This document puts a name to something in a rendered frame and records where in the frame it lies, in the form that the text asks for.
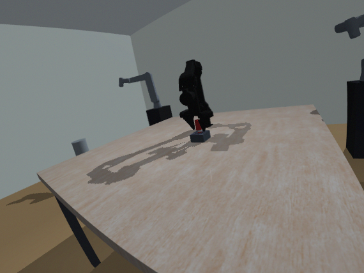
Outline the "red marker cap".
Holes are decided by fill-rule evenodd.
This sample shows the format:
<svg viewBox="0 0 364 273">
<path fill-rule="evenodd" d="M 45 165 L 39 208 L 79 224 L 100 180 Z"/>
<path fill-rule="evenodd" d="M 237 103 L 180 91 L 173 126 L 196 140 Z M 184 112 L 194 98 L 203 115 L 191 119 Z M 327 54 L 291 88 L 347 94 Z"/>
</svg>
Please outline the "red marker cap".
<svg viewBox="0 0 364 273">
<path fill-rule="evenodd" d="M 199 120 L 199 119 L 198 119 Z M 198 120 L 195 120 L 195 127 L 196 127 L 196 130 L 202 130 L 200 124 L 199 124 L 199 121 Z"/>
</svg>

